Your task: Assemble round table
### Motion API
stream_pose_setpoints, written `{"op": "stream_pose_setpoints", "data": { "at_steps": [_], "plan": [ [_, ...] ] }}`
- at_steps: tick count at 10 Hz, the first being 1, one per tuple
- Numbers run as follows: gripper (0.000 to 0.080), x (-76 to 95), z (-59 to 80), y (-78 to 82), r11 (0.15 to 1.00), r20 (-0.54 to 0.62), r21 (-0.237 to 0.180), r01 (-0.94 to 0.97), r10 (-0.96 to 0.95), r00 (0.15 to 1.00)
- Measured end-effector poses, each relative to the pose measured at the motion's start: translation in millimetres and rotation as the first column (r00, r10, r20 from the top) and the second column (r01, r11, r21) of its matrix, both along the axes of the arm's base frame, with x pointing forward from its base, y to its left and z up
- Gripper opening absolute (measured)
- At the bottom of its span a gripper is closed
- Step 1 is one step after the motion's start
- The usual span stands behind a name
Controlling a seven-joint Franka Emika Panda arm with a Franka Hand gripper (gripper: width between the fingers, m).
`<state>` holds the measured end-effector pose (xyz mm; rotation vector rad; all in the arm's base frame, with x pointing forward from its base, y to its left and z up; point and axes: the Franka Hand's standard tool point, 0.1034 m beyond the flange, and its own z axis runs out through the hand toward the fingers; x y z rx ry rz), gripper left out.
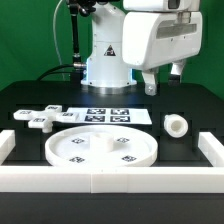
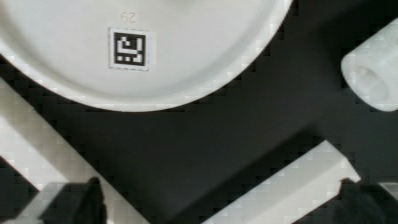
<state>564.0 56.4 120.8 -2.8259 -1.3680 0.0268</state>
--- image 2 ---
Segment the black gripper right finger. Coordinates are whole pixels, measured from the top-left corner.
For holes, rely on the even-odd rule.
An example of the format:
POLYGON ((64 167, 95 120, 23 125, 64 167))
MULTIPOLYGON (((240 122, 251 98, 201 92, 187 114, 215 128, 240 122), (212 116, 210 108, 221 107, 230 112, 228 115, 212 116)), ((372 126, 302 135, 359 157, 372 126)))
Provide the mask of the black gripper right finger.
POLYGON ((338 224, 398 224, 398 182, 343 180, 338 224))

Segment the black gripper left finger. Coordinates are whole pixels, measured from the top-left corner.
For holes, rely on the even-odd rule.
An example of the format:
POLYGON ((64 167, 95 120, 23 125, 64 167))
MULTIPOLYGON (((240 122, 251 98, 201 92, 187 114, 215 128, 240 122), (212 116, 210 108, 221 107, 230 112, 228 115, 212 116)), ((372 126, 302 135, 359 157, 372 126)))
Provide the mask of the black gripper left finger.
POLYGON ((107 224, 102 182, 68 183, 39 215, 43 224, 107 224))

